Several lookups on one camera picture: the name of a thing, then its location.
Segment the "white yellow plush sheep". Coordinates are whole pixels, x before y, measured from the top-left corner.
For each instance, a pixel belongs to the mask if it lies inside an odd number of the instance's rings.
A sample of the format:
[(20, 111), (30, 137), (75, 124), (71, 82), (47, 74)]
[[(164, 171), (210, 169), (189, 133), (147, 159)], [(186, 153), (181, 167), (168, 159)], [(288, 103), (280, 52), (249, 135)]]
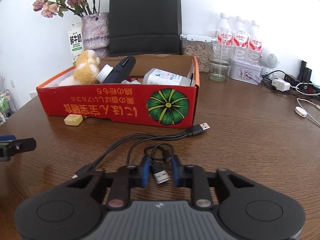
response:
[(76, 59), (73, 74), (59, 83), (59, 86), (91, 85), (99, 74), (100, 59), (95, 51), (85, 50)]

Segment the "green white milk carton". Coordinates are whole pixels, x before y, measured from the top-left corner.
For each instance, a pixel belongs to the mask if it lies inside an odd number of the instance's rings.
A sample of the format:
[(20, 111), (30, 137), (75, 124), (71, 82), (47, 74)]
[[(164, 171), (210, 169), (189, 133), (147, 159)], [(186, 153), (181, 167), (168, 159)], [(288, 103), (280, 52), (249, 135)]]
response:
[(72, 56), (72, 64), (75, 65), (76, 59), (84, 51), (82, 40), (82, 22), (73, 23), (68, 31), (68, 36)]

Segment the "navy blue pouch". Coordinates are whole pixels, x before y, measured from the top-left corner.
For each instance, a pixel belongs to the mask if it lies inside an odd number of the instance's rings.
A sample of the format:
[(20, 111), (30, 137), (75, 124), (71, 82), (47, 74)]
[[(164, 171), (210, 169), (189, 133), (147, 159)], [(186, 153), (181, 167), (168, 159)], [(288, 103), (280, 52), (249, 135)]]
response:
[(102, 83), (121, 83), (129, 77), (135, 64), (135, 57), (127, 56), (113, 68), (110, 74), (108, 74), (108, 76), (104, 78)]

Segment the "clear glass cup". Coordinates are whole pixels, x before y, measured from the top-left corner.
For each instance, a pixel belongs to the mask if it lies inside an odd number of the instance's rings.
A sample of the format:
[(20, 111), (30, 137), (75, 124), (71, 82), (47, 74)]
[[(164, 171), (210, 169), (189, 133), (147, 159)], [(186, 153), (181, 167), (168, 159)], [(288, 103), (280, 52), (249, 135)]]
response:
[(210, 42), (207, 44), (209, 78), (213, 81), (226, 81), (234, 61), (235, 47)]

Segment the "black paper bag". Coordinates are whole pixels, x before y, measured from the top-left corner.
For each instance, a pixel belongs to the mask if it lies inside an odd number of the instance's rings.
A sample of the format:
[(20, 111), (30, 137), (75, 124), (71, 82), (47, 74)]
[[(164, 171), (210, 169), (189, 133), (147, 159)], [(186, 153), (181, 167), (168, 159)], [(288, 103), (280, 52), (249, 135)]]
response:
[(111, 56), (181, 53), (181, 0), (110, 0)]

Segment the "red cardboard box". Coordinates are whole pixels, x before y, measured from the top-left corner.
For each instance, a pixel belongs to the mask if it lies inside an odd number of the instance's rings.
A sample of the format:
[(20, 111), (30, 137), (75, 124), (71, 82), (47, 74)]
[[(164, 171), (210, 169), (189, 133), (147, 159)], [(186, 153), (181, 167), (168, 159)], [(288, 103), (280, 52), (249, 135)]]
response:
[(130, 74), (141, 79), (152, 68), (190, 77), (191, 86), (91, 84), (60, 86), (70, 67), (36, 89), (46, 114), (105, 118), (114, 122), (171, 128), (193, 125), (200, 88), (197, 58), (187, 55), (137, 55)]

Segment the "purple textured vase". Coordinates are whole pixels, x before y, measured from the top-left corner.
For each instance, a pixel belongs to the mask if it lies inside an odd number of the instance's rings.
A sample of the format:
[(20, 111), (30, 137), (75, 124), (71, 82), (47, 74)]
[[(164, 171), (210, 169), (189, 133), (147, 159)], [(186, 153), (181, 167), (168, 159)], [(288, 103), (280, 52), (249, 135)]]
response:
[(81, 21), (84, 50), (95, 51), (100, 59), (109, 57), (109, 13), (87, 15)]

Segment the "white plastic bottle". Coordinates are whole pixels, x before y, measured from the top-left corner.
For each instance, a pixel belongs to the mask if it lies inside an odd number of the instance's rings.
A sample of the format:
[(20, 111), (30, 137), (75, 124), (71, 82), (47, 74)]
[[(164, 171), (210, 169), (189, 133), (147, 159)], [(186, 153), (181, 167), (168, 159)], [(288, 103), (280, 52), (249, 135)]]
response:
[(194, 80), (175, 73), (167, 72), (161, 69), (152, 68), (144, 77), (144, 85), (172, 85), (172, 86), (195, 86)]

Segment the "white power adapter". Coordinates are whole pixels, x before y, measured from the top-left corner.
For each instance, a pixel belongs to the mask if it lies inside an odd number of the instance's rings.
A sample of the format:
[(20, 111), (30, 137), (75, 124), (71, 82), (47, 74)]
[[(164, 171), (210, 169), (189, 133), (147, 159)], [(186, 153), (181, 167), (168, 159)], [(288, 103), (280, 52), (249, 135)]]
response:
[(289, 91), (291, 88), (290, 83), (282, 79), (273, 79), (271, 85), (281, 92)]

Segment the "white ribbed plastic lid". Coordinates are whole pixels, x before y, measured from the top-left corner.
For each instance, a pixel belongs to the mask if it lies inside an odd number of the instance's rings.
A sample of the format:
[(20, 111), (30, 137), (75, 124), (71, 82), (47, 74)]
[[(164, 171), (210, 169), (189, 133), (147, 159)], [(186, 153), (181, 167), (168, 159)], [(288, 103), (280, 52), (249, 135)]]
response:
[(113, 67), (105, 64), (105, 66), (101, 69), (101, 71), (99, 72), (99, 74), (96, 77), (96, 80), (99, 83), (103, 83), (103, 81), (108, 77), (108, 75), (112, 72)]

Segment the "small beige block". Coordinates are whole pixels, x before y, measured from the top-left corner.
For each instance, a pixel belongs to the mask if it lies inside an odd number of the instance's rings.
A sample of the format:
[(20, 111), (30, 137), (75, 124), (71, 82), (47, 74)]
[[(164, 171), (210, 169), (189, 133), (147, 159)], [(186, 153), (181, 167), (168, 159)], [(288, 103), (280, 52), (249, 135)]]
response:
[(64, 123), (67, 126), (79, 126), (83, 121), (82, 115), (79, 114), (69, 114), (64, 119)]

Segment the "white decorated tin box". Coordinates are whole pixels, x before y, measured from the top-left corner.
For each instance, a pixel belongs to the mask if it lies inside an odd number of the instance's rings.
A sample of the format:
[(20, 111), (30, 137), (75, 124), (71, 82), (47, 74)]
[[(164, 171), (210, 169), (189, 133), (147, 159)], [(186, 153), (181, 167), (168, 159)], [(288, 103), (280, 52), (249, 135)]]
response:
[(262, 81), (261, 70), (262, 67), (258, 64), (241, 60), (234, 61), (229, 71), (229, 77), (233, 80), (258, 85)]

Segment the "white tissue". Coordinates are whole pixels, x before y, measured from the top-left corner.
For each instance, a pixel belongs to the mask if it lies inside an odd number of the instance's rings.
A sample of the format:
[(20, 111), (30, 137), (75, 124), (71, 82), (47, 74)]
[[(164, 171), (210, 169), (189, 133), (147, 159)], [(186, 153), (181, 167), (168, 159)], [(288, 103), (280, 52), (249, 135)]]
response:
[(121, 84), (126, 85), (140, 85), (141, 83), (138, 80), (123, 80)]

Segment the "water bottle red label middle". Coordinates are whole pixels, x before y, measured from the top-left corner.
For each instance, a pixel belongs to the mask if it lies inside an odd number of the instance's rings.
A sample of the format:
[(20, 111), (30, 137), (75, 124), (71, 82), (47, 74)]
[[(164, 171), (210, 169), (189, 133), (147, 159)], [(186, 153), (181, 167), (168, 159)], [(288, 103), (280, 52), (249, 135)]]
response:
[(235, 47), (235, 59), (244, 60), (248, 47), (249, 34), (245, 25), (245, 21), (237, 16), (235, 29), (233, 32), (233, 46)]

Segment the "water bottle red label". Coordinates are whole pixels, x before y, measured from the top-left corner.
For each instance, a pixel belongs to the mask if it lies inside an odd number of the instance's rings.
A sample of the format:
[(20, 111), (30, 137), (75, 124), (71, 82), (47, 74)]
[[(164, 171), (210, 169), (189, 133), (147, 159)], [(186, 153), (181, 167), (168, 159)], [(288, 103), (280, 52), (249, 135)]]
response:
[(259, 24), (252, 20), (248, 44), (248, 58), (253, 63), (258, 63), (261, 58), (262, 39)]
[(233, 46), (235, 47), (235, 59), (244, 60), (248, 47), (249, 34), (245, 25), (245, 21), (237, 16), (235, 29), (233, 32)]
[(217, 44), (222, 56), (227, 56), (229, 48), (232, 47), (233, 32), (229, 17), (221, 13), (220, 20), (216, 26)]

